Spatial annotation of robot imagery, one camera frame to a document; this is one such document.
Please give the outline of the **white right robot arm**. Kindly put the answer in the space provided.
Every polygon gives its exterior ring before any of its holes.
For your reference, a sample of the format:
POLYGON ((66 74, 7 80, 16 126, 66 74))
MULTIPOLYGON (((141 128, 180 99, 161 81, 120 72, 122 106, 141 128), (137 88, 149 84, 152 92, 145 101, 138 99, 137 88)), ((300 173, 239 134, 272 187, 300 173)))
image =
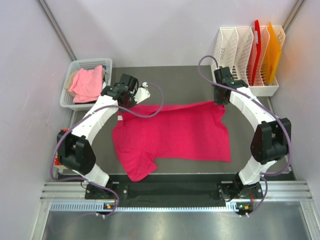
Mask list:
POLYGON ((229 67, 218 68, 213 74, 216 83, 214 102, 235 106, 255 131, 250 145, 250 159, 235 175, 232 185, 219 191, 221 197, 230 201, 252 193, 267 170, 288 154, 292 125, 287 118, 276 118, 270 114, 243 80, 233 78, 229 67))

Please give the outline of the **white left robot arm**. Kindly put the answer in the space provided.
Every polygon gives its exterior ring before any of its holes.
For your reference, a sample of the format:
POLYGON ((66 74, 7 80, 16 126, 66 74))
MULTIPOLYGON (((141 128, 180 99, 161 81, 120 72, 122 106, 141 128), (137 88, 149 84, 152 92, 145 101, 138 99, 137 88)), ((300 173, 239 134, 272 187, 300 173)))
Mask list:
POLYGON ((139 84, 137 78, 122 74, 120 81, 104 87, 95 104, 73 129, 60 131, 57 141, 59 164, 96 184, 96 192, 109 198, 114 191, 110 176, 96 163, 92 143, 105 123, 116 114, 119 107, 130 109, 150 97, 148 83, 139 84))

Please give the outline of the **magenta t shirt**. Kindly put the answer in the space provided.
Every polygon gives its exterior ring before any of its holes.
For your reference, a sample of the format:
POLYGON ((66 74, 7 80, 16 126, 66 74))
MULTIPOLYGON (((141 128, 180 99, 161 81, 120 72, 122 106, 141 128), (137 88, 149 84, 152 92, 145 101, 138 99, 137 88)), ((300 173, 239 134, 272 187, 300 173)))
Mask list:
POLYGON ((122 114, 112 130, 116 157, 129 179, 154 172, 156 159, 231 162, 226 110, 213 101, 165 105, 151 118, 122 114))

